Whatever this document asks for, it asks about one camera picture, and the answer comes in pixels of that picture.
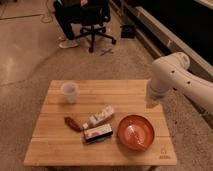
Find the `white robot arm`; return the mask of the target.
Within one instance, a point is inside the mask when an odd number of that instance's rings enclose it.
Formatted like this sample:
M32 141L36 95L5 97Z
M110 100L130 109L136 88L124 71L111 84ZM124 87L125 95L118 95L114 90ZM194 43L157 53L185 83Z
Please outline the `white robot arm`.
M190 58L175 52L152 62L152 75L147 83L147 96L157 100L175 88L195 103L213 114L213 82L191 74Z

